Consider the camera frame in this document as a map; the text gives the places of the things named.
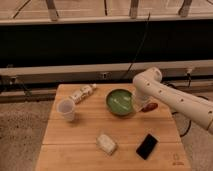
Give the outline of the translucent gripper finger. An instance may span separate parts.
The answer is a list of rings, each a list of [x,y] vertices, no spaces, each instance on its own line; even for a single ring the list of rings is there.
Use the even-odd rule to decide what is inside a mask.
[[[133,109],[135,113],[141,112],[144,107],[145,107],[144,104],[137,104],[137,103],[133,104]]]

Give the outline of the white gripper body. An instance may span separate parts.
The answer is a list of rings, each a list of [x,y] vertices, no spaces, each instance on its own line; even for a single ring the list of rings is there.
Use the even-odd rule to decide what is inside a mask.
[[[135,89],[133,92],[133,102],[138,106],[144,106],[148,104],[150,101],[150,96],[144,93],[143,91],[139,91]]]

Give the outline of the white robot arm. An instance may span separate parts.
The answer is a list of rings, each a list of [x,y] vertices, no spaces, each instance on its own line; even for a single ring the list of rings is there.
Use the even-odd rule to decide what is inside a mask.
[[[154,97],[213,134],[213,102],[161,83],[162,73],[152,67],[133,78],[133,109],[142,110]]]

